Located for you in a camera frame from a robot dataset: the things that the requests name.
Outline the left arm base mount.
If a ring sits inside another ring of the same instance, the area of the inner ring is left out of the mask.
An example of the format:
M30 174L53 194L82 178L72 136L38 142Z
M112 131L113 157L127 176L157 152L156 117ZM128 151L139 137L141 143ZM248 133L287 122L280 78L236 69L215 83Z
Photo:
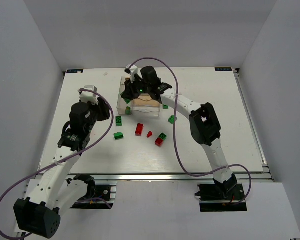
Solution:
M87 185L86 194L80 197L70 209L109 210L114 205L115 185L96 183L89 174L77 174L74 178L67 178L67 186L73 181L82 181Z

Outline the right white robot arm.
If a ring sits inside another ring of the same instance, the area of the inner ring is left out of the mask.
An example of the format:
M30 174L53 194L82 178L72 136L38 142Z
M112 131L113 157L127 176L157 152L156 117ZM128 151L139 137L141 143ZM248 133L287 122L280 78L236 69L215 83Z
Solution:
M141 94L148 94L152 100L173 108L174 113L180 113L188 119L191 136L203 148L210 163L216 196L227 198L238 181L222 149L221 124L213 105L199 104L180 95L176 88L162 82L152 66L138 69L131 65L124 71L130 75L130 79L124 83L123 99L132 101Z

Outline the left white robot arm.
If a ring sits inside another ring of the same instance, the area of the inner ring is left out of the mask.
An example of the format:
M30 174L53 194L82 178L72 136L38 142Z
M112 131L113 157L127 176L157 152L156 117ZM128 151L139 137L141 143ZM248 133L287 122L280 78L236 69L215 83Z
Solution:
M62 186L86 150L96 122L108 120L111 113L108 102L101 97L92 101L80 100L71 107L51 167L33 191L13 206L20 230L50 239L68 209L77 201L87 201L96 195L95 180L88 174L78 174L70 179L65 189Z

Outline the green 2x4 lego brick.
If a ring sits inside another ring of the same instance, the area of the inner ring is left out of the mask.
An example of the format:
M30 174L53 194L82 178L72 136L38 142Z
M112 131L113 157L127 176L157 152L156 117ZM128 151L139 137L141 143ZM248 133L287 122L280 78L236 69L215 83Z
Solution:
M116 124L117 127L121 127L123 125L121 116L116 116L115 117L115 124Z

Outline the red 2x2 lego brick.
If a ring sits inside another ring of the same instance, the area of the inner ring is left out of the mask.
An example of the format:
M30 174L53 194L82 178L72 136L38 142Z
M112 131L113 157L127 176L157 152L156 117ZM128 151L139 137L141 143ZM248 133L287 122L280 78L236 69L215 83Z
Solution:
M163 143L164 143L164 140L160 137L158 137L154 142L154 144L158 147L161 147Z

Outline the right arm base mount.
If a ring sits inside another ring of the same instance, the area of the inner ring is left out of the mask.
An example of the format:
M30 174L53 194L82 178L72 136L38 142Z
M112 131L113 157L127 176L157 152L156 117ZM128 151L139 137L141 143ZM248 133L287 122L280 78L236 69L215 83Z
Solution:
M242 184L238 184L227 195L213 184L198 185L194 197L199 201L202 213L247 212L245 192Z

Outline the green curved lego brick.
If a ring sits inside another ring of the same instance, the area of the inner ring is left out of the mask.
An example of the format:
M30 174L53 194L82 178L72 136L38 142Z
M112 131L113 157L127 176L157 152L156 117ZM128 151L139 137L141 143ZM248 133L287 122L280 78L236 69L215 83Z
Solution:
M114 137L115 140L123 139L124 138L124 134L122 132L115 132L113 134L113 137Z

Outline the green lego brick carried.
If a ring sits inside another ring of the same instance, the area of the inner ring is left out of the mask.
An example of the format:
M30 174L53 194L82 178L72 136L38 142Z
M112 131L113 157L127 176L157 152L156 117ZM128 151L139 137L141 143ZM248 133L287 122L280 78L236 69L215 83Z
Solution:
M124 97L123 97L123 92L120 94L120 96L121 96L121 98L124 100L124 102L125 102L127 105L131 102L130 99L124 98Z

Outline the green 2x2 sloped lego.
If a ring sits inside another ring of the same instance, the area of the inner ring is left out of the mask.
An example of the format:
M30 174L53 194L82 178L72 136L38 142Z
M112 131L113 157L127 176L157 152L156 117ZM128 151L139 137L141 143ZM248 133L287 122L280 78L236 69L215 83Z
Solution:
M177 118L176 116L171 115L171 116L168 118L167 121L168 121L170 124L173 125L177 119L178 119L178 118Z

